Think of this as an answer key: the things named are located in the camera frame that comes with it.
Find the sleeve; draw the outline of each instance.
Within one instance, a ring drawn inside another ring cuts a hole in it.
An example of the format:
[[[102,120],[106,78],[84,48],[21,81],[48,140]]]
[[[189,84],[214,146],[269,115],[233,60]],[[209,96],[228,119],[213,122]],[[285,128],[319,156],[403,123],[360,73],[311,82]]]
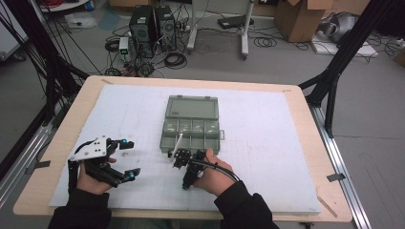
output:
[[[241,183],[234,183],[215,199],[224,219],[222,229],[279,229],[262,196],[253,196]]]
[[[66,206],[54,210],[48,228],[107,228],[111,219],[108,198],[107,193],[95,195],[75,189]]]

